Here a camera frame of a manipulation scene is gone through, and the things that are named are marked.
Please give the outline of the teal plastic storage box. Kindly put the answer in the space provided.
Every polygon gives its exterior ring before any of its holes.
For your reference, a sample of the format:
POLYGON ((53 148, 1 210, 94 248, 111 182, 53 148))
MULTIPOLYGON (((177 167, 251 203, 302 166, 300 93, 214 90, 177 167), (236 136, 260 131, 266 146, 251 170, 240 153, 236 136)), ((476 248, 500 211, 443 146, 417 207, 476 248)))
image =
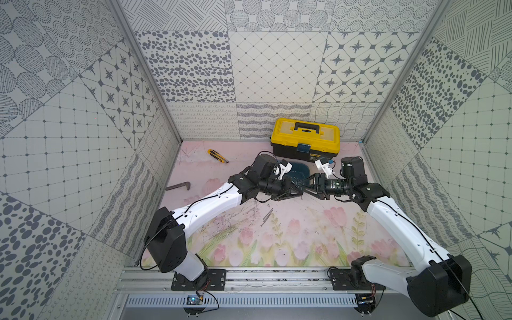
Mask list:
POLYGON ((311 175, 309 167, 304 163, 290 162, 290 164, 292 168, 285 176, 292 178, 294 182, 299 183, 311 175))

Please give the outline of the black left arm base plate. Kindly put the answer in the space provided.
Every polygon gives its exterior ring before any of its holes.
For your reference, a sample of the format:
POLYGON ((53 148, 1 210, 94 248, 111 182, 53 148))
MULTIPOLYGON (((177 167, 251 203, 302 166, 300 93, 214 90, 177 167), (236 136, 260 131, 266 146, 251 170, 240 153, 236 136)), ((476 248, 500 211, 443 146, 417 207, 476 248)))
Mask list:
POLYGON ((223 291, 227 276, 226 269, 206 269, 196 280, 189 281, 184 275, 175 273, 172 291, 223 291))

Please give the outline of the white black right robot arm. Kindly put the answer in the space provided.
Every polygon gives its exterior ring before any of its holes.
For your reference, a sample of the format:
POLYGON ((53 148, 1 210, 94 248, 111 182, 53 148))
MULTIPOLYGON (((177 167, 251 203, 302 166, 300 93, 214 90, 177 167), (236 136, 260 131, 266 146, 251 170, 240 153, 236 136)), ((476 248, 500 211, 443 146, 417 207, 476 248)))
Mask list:
POLYGON ((330 166, 301 181, 304 192, 327 200, 353 202, 368 213, 409 257, 414 269, 400 269, 377 257, 365 255, 352 261, 349 279, 355 287, 382 285, 409 297, 428 317, 435 317, 470 301, 472 266, 462 255, 454 256, 426 235, 378 183, 370 183, 361 157, 341 160, 341 177, 330 176, 330 166))

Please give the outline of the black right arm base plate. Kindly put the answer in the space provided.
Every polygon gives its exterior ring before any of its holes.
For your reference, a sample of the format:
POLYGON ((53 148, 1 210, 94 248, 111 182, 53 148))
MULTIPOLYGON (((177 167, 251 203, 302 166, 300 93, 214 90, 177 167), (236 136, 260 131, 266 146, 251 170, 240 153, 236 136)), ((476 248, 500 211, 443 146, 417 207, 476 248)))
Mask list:
POLYGON ((340 269, 330 267, 327 270, 327 277, 331 282, 334 291, 353 291, 353 290, 386 290, 386 287, 380 284, 371 283, 363 274, 362 266, 364 263, 376 260, 376 257, 364 255, 351 262, 349 269, 340 269))

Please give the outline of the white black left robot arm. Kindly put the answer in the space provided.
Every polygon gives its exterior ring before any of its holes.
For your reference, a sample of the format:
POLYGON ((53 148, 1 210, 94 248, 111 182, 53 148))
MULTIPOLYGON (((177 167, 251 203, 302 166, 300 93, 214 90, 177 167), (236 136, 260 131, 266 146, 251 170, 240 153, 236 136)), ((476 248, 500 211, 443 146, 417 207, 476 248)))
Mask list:
POLYGON ((143 252, 150 253, 155 266, 141 269, 174 271, 202 285, 207 266, 199 256, 189 252, 187 239, 218 215, 257 198, 260 193, 268 195, 271 201, 302 196, 303 191, 288 175, 292 169, 290 162, 261 152, 249 167, 230 176, 213 193, 174 210, 161 207, 154 213, 143 238, 143 252))

